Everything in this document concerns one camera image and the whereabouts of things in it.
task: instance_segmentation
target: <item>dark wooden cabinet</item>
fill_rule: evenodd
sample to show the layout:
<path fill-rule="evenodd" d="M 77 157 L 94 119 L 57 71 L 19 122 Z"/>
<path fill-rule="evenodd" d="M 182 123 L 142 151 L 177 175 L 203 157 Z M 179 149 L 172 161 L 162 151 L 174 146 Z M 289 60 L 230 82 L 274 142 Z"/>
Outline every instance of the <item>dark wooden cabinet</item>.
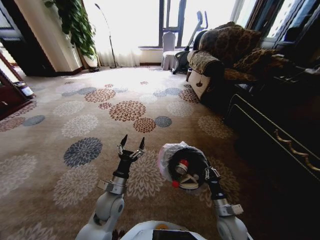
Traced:
<path fill-rule="evenodd" d="M 18 79 L 20 77 L 12 69 L 10 64 L 0 54 L 0 61 L 3 61 Z M 0 120 L 31 103 L 25 95 L 14 86 L 8 77 L 0 70 Z"/>

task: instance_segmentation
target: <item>gold drawer handle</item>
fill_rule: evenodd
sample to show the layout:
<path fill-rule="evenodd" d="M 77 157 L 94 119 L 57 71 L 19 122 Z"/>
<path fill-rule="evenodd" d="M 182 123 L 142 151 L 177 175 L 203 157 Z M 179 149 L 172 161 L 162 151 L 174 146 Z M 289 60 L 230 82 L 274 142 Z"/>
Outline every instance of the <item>gold drawer handle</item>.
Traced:
<path fill-rule="evenodd" d="M 283 138 L 281 138 L 281 137 L 279 136 L 279 131 L 278 131 L 278 129 L 276 129 L 276 130 L 274 131 L 274 134 L 275 134 L 275 136 L 276 136 L 276 139 L 278 139 L 278 140 L 279 140 L 280 142 L 282 142 L 282 143 L 287 144 L 287 146 L 289 147 L 289 149 L 291 150 L 291 152 L 292 152 L 293 154 L 298 155 L 298 156 L 304 158 L 304 161 L 305 161 L 306 165 L 307 165 L 309 168 L 311 168 L 312 170 L 315 170 L 315 171 L 320 172 L 320 168 L 317 168 L 317 167 L 313 166 L 313 165 L 310 163 L 310 161 L 309 161 L 309 154 L 308 154 L 308 153 L 303 153 L 303 152 L 298 152 L 298 151 L 296 151 L 296 150 L 292 147 L 292 141 L 291 141 L 291 140 L 285 140 L 285 139 L 283 139 Z"/>

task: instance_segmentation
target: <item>window frame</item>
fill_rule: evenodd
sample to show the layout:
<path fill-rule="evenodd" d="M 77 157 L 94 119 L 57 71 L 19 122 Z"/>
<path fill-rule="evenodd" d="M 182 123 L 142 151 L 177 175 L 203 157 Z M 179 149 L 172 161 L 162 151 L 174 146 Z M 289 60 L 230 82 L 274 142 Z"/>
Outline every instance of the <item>window frame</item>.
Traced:
<path fill-rule="evenodd" d="M 169 18 L 170 18 L 170 4 L 171 0 L 167 0 L 167 12 L 166 12 L 166 26 L 164 27 L 164 17 L 165 17 L 165 0 L 159 0 L 159 39 L 157 46 L 138 46 L 139 49 L 162 49 L 163 48 L 163 35 L 166 32 L 178 33 L 176 49 L 183 49 L 184 46 L 181 46 L 182 35 L 184 32 L 184 23 L 185 23 L 185 10 L 187 0 L 180 0 L 179 3 L 179 14 L 178 14 L 178 26 L 169 27 Z"/>

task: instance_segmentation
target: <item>baseboard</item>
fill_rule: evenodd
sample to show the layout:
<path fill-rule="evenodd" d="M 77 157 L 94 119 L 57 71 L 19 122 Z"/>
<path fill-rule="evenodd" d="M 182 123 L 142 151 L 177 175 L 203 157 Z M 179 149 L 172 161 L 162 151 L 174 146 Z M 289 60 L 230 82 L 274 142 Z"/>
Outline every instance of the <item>baseboard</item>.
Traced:
<path fill-rule="evenodd" d="M 140 66 L 161 66 L 161 62 L 140 62 Z"/>
<path fill-rule="evenodd" d="M 76 70 L 73 71 L 57 71 L 55 72 L 55 76 L 70 76 L 70 75 L 76 75 L 80 73 L 84 69 L 83 66 L 77 68 Z"/>

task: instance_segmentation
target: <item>white pot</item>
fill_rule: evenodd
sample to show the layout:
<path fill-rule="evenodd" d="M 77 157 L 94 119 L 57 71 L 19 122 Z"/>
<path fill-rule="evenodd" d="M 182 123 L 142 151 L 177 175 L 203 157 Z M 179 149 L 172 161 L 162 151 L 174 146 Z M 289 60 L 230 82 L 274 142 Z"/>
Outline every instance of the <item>white pot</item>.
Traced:
<path fill-rule="evenodd" d="M 83 56 L 84 60 L 86 61 L 86 63 L 89 65 L 89 67 L 91 68 L 96 68 L 98 66 L 98 59 L 96 56 L 91 56 L 87 57 L 87 56 Z"/>

